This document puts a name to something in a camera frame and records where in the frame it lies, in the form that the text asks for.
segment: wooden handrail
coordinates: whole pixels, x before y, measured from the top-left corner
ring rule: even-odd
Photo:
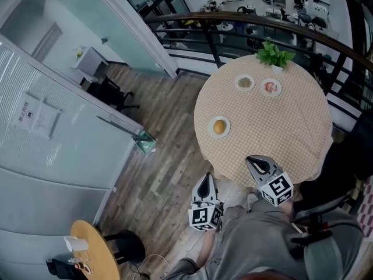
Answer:
[[[299,26],[294,23],[273,19],[271,17],[246,15],[238,12],[191,12],[191,13],[180,13],[165,16],[158,16],[151,19],[145,19],[145,23],[160,23],[175,20],[223,20],[223,21],[234,21],[243,22],[247,24],[260,25],[265,27],[276,28],[279,30],[285,30],[297,35],[304,36],[311,40],[317,41],[339,53],[345,54],[348,58],[359,62],[367,70],[373,73],[373,63],[364,58],[359,53],[355,52],[345,44],[326,36],[320,32]]]

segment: plate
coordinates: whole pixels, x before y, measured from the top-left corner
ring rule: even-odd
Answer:
[[[224,120],[224,122],[226,123],[226,130],[220,135],[214,132],[214,124],[217,120]],[[207,130],[209,131],[209,134],[212,138],[223,138],[229,134],[229,131],[231,130],[231,123],[229,122],[228,118],[224,116],[215,116],[210,120],[209,124],[207,125]]]
[[[261,92],[265,96],[278,96],[282,91],[281,83],[275,79],[264,79],[261,83]]]
[[[250,85],[250,87],[246,87],[246,88],[239,87],[238,82],[239,82],[241,79],[243,79],[243,78],[248,78],[248,79],[250,79],[250,81],[251,81],[251,85]],[[237,90],[239,90],[239,91],[247,92],[247,91],[250,91],[251,89],[254,88],[254,86],[255,86],[255,80],[254,80],[254,78],[253,78],[252,76],[250,76],[250,75],[239,75],[239,76],[235,77],[235,79],[234,79],[234,86],[235,86],[235,87],[237,88]]]

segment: beige tablecloth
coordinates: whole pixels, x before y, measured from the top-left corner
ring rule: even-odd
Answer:
[[[254,77],[249,92],[236,89],[241,74]],[[266,78],[277,79],[282,92],[277,97],[261,93]],[[289,62],[280,75],[252,56],[223,65],[205,83],[194,114],[195,132],[204,157],[218,178],[256,186],[245,164],[249,155],[272,157],[293,183],[315,179],[332,144],[332,120],[327,100],[316,80],[299,65]],[[231,130],[214,139],[207,125],[215,116],[224,116]]]

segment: gray shirt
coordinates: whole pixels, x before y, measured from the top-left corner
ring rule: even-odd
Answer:
[[[356,220],[340,209],[323,215],[342,255],[347,275],[358,254],[363,234]],[[199,269],[190,258],[181,259],[165,280],[231,280],[250,272],[274,270],[296,280],[307,280],[304,259],[294,259],[290,237],[299,234],[282,212],[254,212],[232,220],[217,234],[213,253]]]

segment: white paper cup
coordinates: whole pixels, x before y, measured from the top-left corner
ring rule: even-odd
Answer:
[[[75,236],[65,236],[65,243],[70,252],[88,250],[88,242]]]

